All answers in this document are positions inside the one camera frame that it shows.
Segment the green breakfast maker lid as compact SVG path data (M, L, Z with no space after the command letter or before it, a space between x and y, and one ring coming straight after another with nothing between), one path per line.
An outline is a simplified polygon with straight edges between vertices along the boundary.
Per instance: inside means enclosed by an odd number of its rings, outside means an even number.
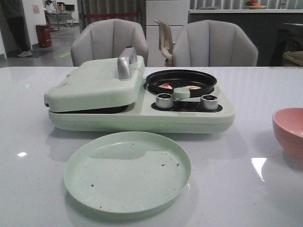
M55 113L130 105L138 98L144 68L133 47L117 58L86 61L44 94L45 105Z

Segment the left silver control knob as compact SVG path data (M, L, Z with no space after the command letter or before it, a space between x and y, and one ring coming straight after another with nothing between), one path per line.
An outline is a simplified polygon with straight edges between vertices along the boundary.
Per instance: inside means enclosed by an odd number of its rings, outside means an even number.
M155 105L160 109L169 109L173 107L173 96L168 93L160 93L156 96Z

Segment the left grey upholstered chair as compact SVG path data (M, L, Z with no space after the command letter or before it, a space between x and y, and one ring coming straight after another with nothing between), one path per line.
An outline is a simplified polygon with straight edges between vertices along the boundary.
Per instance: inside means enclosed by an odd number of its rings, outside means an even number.
M140 24L122 19L109 19L89 24L71 45L73 66L90 60L117 58L126 47L148 62L148 45Z

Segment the right silver control knob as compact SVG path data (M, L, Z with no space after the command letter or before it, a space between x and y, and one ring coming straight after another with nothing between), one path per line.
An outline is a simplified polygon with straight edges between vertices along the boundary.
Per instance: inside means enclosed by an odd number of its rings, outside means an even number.
M200 105L203 110L215 111L218 109L218 97L213 95L203 95L200 97Z

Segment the light green round plate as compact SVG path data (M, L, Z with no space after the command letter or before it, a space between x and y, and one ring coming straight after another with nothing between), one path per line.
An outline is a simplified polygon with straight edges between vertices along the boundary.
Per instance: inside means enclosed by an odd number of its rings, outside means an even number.
M68 160L64 183L81 204L113 215L149 215L172 204L191 176L187 152L150 132L95 139Z

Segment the white cabinet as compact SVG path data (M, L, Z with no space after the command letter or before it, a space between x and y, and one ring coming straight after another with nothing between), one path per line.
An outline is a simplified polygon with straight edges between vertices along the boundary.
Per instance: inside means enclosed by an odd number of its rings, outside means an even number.
M146 1L146 40L149 50L148 67L163 67L165 57L159 50L159 26L156 20L166 21L175 42L183 25L187 24L190 1L148 0Z

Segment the right grey upholstered chair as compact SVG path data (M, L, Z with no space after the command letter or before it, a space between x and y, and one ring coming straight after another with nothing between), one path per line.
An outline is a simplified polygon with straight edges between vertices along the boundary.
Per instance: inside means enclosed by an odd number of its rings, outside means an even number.
M258 49L238 25L202 20L182 27L172 59L176 67L254 67Z

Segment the green breakfast maker base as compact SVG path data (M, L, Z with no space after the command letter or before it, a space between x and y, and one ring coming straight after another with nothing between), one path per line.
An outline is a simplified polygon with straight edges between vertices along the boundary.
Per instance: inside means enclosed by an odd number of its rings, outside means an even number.
M148 131L154 133L219 133L226 131L235 119L235 108L223 91L215 86L222 109L218 112L176 112L153 109L156 95L147 89L142 79L138 99L120 113L54 113L52 123L71 131Z

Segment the pink bowl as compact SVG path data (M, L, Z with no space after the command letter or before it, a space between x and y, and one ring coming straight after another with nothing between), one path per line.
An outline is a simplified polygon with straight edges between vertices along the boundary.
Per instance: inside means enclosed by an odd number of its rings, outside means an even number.
M272 115L273 131L278 143L290 154L303 158L303 108L292 107Z

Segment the silver control knob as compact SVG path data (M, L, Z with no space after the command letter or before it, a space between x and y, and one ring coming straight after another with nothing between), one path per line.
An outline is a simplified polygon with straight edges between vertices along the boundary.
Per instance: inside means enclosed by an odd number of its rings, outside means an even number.
M213 95L203 95L200 97L200 105L203 110L215 111L218 109L218 97Z
M168 93L160 93L156 96L155 105L160 109L169 109L173 107L173 96Z

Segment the red trash bin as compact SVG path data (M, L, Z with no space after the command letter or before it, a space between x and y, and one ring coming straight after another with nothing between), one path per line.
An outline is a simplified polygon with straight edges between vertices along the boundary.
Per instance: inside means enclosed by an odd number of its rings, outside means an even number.
M50 27L47 24L36 25L36 34L39 47L50 47L52 45Z

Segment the grey upholstered chair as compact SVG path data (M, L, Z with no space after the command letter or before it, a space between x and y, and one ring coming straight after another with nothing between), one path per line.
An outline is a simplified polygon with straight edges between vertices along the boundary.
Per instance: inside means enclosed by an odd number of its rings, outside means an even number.
M73 66L90 60L117 58L126 47L148 62L148 45L140 24L122 19L109 19L89 24L71 45Z
M176 67L254 67L258 49L238 25L202 20L182 27L172 59Z

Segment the orange cooked shrimp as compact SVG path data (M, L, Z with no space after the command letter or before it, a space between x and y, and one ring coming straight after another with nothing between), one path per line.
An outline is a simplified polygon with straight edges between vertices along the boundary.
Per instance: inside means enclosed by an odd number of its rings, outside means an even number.
M163 83L159 85L159 87L164 89L172 89L172 86L169 83Z

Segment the person in grey shirt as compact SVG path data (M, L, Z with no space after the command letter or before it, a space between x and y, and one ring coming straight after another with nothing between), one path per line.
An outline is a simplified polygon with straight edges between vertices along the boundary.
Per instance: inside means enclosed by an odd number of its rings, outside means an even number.
M21 53L18 54L18 57L32 56L31 50L27 45L21 1L1 0L0 4L9 29L16 41L16 44L21 49Z

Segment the black round frying pan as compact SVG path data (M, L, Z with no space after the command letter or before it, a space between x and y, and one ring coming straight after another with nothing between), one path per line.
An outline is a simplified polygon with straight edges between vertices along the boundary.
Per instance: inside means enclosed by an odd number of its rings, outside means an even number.
M205 72L196 70L174 69L161 70L147 76L146 83L150 91L160 94L173 94L174 89L188 85L199 86L201 89L190 90L190 97L210 94L214 90L217 79ZM169 83L172 89L160 88L159 85Z

